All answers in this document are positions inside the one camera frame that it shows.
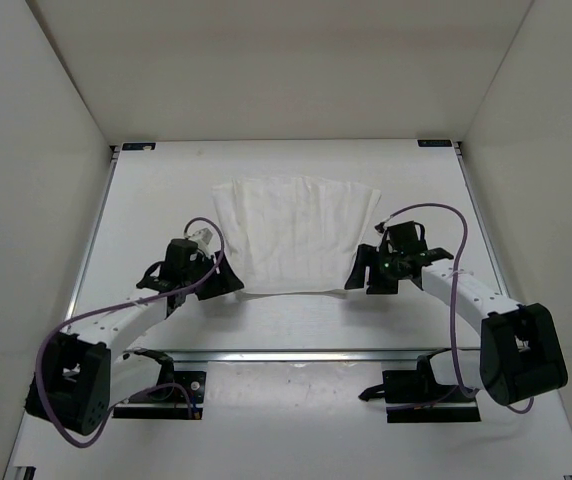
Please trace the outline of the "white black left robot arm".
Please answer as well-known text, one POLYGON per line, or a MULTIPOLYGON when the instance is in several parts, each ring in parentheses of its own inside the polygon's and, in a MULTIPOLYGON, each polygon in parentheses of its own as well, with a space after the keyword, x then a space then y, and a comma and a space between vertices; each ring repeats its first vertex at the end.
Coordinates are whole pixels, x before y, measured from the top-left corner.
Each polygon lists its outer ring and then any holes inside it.
POLYGON ((243 289, 222 250, 209 251, 212 233, 201 229, 170 241, 122 304, 67 322, 38 351, 25 400, 28 415, 65 434, 98 435, 112 410, 134 399, 194 401, 175 380, 173 359, 136 340, 167 320, 190 295, 208 300, 243 289))

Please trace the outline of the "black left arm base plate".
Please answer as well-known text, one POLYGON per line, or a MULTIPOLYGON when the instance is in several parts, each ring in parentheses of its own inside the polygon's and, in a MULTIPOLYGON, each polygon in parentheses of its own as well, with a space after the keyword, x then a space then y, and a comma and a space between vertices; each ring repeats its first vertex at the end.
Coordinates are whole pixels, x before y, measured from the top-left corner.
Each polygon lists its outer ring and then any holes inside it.
POLYGON ((129 420, 199 421, 204 415, 207 373, 186 370, 167 353, 138 349, 122 355, 111 385, 112 417, 129 420))

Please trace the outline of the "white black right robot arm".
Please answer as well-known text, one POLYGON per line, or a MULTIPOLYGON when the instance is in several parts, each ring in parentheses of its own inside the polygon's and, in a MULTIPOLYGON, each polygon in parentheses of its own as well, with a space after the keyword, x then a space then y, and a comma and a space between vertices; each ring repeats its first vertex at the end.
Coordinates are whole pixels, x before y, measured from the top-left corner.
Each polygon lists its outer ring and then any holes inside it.
POLYGON ((450 321, 463 319, 479 336, 476 350, 453 347, 418 357, 412 370, 387 370, 380 385, 360 394, 369 401, 411 407, 486 392, 501 406, 563 388, 568 372, 550 311, 521 304, 455 266, 455 255, 429 248, 425 228, 405 222, 382 229, 378 246, 361 244, 346 281, 348 290, 393 295, 410 281, 442 301, 450 321))

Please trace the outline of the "white pleated skirt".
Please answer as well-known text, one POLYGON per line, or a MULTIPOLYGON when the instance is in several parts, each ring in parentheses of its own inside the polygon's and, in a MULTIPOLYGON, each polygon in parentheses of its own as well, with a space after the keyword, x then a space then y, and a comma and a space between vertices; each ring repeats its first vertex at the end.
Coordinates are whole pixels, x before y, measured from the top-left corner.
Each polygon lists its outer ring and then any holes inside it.
POLYGON ((212 189, 229 264, 249 295, 342 289, 380 197, 360 183, 307 176, 212 189))

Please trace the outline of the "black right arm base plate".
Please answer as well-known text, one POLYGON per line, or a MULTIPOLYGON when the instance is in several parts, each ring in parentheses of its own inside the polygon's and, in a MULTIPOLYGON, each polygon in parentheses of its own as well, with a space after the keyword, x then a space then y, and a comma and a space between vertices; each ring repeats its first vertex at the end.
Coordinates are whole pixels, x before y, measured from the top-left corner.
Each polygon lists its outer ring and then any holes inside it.
POLYGON ((388 424, 477 423, 481 415, 477 402, 454 385, 436 382, 430 360, 448 352, 441 349, 420 355, 413 369, 389 368, 382 382, 363 390, 362 402, 384 400, 388 424))

